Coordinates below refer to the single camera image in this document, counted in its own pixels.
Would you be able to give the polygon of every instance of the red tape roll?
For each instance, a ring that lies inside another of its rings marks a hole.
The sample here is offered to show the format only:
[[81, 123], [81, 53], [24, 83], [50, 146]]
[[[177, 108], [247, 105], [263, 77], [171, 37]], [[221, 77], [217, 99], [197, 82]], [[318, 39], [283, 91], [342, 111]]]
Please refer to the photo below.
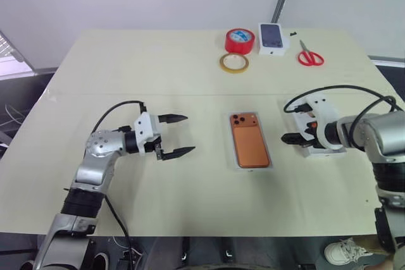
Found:
[[234, 28], [228, 31], [225, 39], [225, 50], [229, 53], [247, 54], [252, 51], [254, 34], [244, 28]]

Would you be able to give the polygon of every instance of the table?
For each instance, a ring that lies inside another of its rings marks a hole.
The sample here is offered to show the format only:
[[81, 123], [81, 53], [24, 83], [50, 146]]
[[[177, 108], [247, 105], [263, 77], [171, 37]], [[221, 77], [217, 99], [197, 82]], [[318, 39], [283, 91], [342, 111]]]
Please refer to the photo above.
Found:
[[[113, 104], [139, 99], [153, 114], [187, 121], [163, 126], [163, 147], [195, 145], [180, 159], [125, 156], [116, 164], [109, 197], [139, 236], [320, 236], [375, 232], [378, 206], [371, 164], [351, 149], [340, 159], [304, 159], [280, 137], [294, 129], [284, 102], [297, 93], [346, 83], [395, 94], [345, 32], [291, 29], [284, 57], [255, 49], [242, 74], [218, 66], [226, 31], [91, 30], [68, 53], [0, 161], [0, 230], [46, 233], [60, 211], [84, 143]], [[299, 39], [325, 58], [321, 68], [295, 59]], [[373, 96], [327, 92], [342, 116], [359, 113]], [[374, 112], [384, 113], [379, 105]], [[257, 111], [275, 169], [233, 169], [227, 114]], [[127, 105], [101, 128], [131, 124]], [[121, 235], [103, 204], [97, 235]]]

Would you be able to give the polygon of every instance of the smartphone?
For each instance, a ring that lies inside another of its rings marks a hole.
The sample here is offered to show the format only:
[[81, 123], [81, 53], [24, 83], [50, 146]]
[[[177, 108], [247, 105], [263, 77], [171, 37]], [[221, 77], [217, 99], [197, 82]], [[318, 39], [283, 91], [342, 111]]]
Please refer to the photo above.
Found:
[[283, 47], [281, 31], [278, 25], [261, 24], [261, 42], [264, 47]]
[[255, 113], [230, 116], [238, 165], [241, 168], [265, 168], [270, 165], [265, 140]]

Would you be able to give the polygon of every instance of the red scissors handle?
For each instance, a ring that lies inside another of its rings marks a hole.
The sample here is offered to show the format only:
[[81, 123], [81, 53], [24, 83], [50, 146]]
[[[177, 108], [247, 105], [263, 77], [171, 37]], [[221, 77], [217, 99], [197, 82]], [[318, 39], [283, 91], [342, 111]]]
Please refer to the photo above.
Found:
[[325, 62], [325, 60], [323, 60], [323, 57], [315, 52], [302, 51], [298, 54], [298, 62], [304, 66], [320, 66]]

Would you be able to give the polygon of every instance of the orange smartphone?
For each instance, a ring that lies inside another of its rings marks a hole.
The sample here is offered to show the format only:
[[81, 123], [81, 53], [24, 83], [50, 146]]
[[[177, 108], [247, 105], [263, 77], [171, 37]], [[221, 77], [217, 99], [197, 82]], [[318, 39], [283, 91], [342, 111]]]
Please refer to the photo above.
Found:
[[235, 153], [241, 168], [265, 168], [270, 165], [265, 140], [255, 113], [230, 116]]

